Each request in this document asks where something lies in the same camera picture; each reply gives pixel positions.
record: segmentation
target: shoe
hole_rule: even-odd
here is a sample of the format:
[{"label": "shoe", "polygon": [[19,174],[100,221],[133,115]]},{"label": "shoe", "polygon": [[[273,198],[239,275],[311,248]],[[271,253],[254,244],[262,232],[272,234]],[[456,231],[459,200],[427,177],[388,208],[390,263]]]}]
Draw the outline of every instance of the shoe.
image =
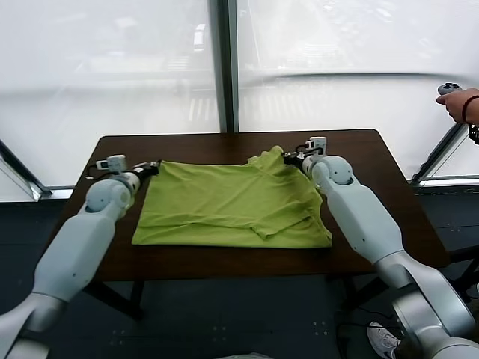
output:
[{"label": "shoe", "polygon": [[369,328],[366,329],[369,343],[374,351],[384,359],[395,359],[394,350],[401,341],[396,338],[389,330],[384,328],[378,322],[371,322]]}]

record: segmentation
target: wooden table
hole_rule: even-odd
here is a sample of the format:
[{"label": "wooden table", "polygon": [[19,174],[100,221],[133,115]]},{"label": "wooden table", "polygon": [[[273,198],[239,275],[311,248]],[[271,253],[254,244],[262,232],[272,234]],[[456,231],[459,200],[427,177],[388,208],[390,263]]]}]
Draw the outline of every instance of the wooden table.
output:
[{"label": "wooden table", "polygon": [[[278,144],[294,150],[312,135],[328,138],[328,154],[343,156],[358,180],[369,186],[399,224],[407,251],[433,267],[449,262],[448,254],[431,227],[379,133],[372,129],[319,132],[253,132],[205,135],[107,136],[100,139],[89,164],[124,153],[130,165],[164,159],[194,164],[243,165]],[[54,234],[84,203],[91,181],[84,172],[68,201]],[[117,223],[115,238],[94,278],[145,280],[252,277],[292,274],[361,274],[372,266],[347,244],[323,204],[321,216],[333,235],[331,249],[287,250],[213,248],[194,246],[131,245],[147,190]]]}]

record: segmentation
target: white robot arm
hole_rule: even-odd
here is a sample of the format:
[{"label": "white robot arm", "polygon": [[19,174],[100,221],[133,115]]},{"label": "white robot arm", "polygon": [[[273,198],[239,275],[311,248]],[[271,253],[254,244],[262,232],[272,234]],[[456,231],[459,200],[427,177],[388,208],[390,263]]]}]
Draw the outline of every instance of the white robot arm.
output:
[{"label": "white robot arm", "polygon": [[403,329],[426,358],[479,357],[476,343],[458,338],[470,332],[475,321],[449,282],[404,251],[394,219],[376,195],[354,177],[345,159],[326,156],[325,138],[311,138],[305,148],[306,155],[285,153],[285,162],[300,167],[326,196],[351,248],[373,264],[390,287],[417,285],[417,291],[397,299],[393,307]]},{"label": "white robot arm", "polygon": [[68,219],[34,274],[34,288],[19,306],[0,316],[0,358],[44,359],[49,348],[26,338],[24,329],[41,332],[51,327],[72,298],[93,279],[115,234],[115,222],[133,203],[143,182],[158,173],[158,162],[126,171],[123,155],[110,156],[105,169],[117,173],[94,183],[79,213]]}]

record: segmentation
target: human arm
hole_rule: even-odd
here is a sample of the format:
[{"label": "human arm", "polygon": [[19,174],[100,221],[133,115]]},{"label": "human arm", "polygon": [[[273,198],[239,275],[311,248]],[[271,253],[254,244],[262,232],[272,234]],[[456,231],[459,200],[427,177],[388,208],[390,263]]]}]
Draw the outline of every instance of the human arm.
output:
[{"label": "human arm", "polygon": [[454,91],[442,95],[436,99],[440,105],[445,105],[449,115],[457,123],[472,123],[479,126],[479,98],[473,99],[467,106],[466,121],[463,118],[463,107],[468,99],[473,96],[479,96],[477,88],[468,88],[463,91]]}]

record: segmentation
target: lime green shirt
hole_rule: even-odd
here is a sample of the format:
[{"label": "lime green shirt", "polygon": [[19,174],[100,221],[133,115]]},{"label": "lime green shirt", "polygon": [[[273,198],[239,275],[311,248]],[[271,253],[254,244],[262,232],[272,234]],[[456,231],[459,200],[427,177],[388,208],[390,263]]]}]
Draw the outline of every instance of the lime green shirt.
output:
[{"label": "lime green shirt", "polygon": [[228,247],[331,247],[321,196],[273,147],[248,164],[163,161],[152,178],[132,243]]}]

